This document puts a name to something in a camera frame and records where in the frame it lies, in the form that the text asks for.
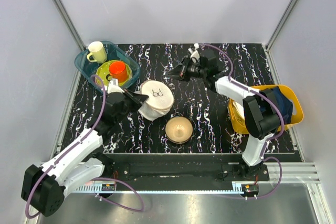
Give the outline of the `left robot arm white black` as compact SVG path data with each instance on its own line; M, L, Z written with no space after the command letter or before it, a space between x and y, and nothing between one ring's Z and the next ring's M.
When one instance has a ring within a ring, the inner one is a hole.
M26 217L36 217L29 213L30 207L38 215L53 215L70 193L90 180L112 181L128 187L126 182L114 178L113 160L94 151L105 144L115 125L130 112L137 112L148 98L127 89L104 93L101 111L92 126L54 158L40 166L30 165L24 173L21 192L26 201Z

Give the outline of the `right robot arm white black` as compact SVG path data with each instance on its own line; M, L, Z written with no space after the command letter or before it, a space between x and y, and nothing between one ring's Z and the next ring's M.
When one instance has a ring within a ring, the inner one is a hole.
M250 180L260 171L269 141L284 124L273 90L259 90L244 85L220 71L217 57L211 50L199 56L185 56L173 69L165 74L168 78L189 81L200 78L209 90L226 96L244 109L245 127L248 131L246 148L235 173Z

